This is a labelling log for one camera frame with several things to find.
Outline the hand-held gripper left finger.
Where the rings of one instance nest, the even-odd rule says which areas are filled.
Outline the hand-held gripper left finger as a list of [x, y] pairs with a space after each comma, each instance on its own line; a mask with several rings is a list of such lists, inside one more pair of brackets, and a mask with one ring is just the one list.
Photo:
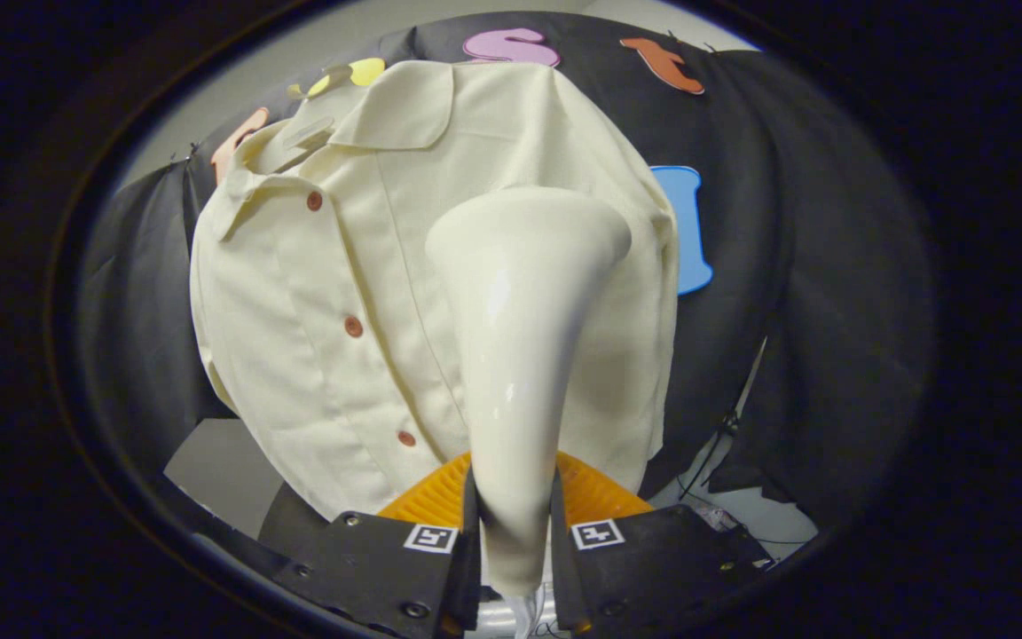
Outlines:
[[482, 530], [469, 454], [380, 513], [344, 512], [273, 578], [320, 610], [397, 638], [478, 627]]

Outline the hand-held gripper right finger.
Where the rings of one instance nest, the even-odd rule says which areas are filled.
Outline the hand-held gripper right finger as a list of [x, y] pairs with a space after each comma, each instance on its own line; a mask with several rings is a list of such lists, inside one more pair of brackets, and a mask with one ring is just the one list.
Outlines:
[[656, 509], [572, 454], [557, 454], [551, 526], [556, 624], [573, 636], [682, 636], [774, 566], [745, 526]]

